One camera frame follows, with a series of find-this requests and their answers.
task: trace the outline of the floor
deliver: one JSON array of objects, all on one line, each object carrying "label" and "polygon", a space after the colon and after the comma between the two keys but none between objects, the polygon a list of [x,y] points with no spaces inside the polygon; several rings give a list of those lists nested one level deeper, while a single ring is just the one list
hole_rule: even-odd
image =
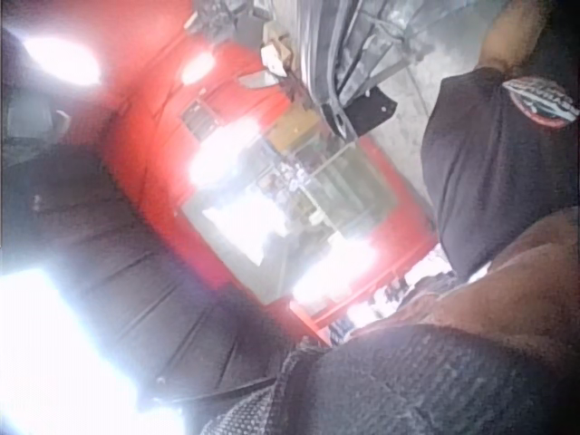
[{"label": "floor", "polygon": [[428,195],[421,170],[421,141],[440,82],[473,69],[485,32],[504,3],[480,0],[433,25],[418,37],[434,46],[434,51],[381,84],[399,106],[394,117],[373,130],[372,136],[424,198]]}]

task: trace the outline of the black t-shirt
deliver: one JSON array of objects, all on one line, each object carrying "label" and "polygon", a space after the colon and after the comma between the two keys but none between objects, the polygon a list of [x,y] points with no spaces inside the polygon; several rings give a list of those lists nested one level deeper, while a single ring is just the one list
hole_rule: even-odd
[{"label": "black t-shirt", "polygon": [[540,218],[578,204],[577,121],[534,121],[505,81],[490,68],[445,79],[423,140],[440,241],[461,277]]}]

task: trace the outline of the red wall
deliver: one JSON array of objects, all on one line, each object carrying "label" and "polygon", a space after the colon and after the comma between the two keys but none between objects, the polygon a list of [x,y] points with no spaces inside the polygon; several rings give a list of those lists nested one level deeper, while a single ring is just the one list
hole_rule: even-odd
[{"label": "red wall", "polygon": [[214,53],[216,67],[204,80],[182,86],[181,70],[206,48],[200,40],[181,39],[142,77],[127,108],[111,124],[102,153],[121,188],[157,232],[206,281],[220,287],[231,282],[231,274],[178,213],[194,192],[188,168],[199,145],[180,116],[198,97],[223,122],[250,114],[265,128],[288,101],[278,90],[237,85],[236,74],[257,71],[261,62],[233,44]]}]

